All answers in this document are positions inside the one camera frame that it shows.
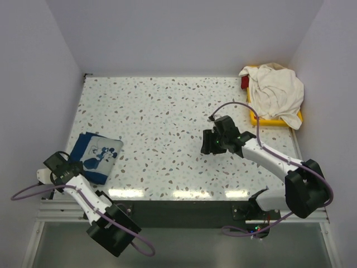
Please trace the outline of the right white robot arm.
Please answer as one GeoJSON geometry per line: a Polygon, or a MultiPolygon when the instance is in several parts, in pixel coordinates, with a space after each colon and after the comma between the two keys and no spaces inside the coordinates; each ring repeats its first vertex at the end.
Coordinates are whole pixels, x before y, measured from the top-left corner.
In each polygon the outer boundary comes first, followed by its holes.
{"type": "Polygon", "coordinates": [[[300,218],[307,218],[332,201],[332,190],[316,161],[290,158],[272,149],[258,135],[240,132],[229,116],[214,120],[213,128],[204,130],[202,135],[202,154],[226,152],[259,164],[284,184],[283,191],[263,189],[249,198],[248,212],[254,219],[262,219],[275,209],[288,209],[300,218]]]}

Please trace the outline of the blue mickey t shirt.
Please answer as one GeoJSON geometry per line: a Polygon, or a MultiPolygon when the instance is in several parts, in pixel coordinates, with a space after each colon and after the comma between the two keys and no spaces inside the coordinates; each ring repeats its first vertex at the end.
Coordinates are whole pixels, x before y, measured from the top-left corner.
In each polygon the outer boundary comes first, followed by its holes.
{"type": "Polygon", "coordinates": [[[94,133],[81,133],[70,153],[71,161],[83,164],[84,176],[93,184],[104,185],[123,147],[114,140],[94,133]]]}

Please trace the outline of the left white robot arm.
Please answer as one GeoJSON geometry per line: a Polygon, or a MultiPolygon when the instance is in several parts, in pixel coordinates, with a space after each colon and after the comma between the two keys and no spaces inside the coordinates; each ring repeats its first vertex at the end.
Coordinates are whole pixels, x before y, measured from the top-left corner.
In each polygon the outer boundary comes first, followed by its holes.
{"type": "Polygon", "coordinates": [[[82,208],[90,227],[87,234],[118,257],[141,229],[104,192],[95,191],[85,177],[81,162],[65,159],[56,152],[44,161],[50,181],[60,192],[70,195],[82,208]]]}

